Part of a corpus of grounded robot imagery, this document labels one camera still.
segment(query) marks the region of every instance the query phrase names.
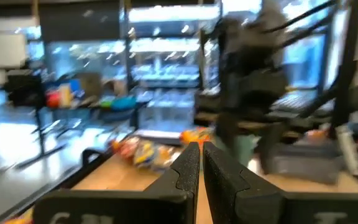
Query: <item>black stand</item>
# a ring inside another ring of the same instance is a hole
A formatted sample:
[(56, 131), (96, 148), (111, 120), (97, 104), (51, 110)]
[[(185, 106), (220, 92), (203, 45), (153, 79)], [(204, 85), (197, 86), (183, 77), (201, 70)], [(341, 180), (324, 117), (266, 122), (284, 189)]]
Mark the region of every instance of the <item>black stand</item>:
[(24, 169), (27, 168), (29, 166), (31, 166), (32, 164), (38, 162), (39, 160), (48, 157), (52, 154), (54, 154), (55, 152), (60, 151), (61, 149), (63, 149), (65, 147), (65, 145), (62, 146), (58, 146), (55, 149), (52, 149), (50, 151), (46, 151), (45, 150), (45, 134), (42, 132), (42, 128), (41, 128), (41, 117), (40, 117), (40, 108), (36, 108), (35, 109), (35, 122), (37, 123), (37, 132), (39, 135), (39, 145), (40, 145), (40, 154), (38, 154), (37, 156), (25, 160), (23, 162), (18, 163), (18, 165), (16, 165), (16, 168), (18, 169)]

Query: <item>wooden countertop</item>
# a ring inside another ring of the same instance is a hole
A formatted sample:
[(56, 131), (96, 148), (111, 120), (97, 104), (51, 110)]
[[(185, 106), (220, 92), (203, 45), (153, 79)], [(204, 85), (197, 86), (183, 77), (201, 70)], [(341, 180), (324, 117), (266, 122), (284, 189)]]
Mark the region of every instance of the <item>wooden countertop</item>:
[[(358, 193), (358, 180), (347, 173), (339, 176), (337, 185), (325, 185), (307, 180), (282, 177), (279, 175), (262, 175), (257, 160), (249, 163), (249, 169), (289, 192), (340, 192)], [(144, 190), (160, 174), (147, 170), (138, 170), (121, 158), (112, 156), (98, 167), (87, 178), (74, 186), (73, 190)], [(200, 187), (198, 190), (197, 224), (211, 224), (208, 198), (204, 186), (204, 175), (200, 173)]]

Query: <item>wooden table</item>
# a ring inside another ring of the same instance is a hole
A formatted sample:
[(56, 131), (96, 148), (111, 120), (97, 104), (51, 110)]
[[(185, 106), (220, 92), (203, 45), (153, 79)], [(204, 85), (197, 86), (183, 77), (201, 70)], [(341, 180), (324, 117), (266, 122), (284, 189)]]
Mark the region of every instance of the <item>wooden table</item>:
[[(358, 180), (342, 173), (337, 185), (324, 185), (307, 180), (282, 177), (279, 175), (262, 175), (257, 160), (249, 163), (249, 169), (280, 187), (291, 192), (341, 192), (358, 193)], [(112, 156), (87, 178), (73, 187), (73, 190), (144, 190), (160, 174), (147, 170), (138, 170), (117, 156)], [(211, 224), (208, 198), (204, 185), (204, 174), (200, 173), (198, 190), (197, 224)]]

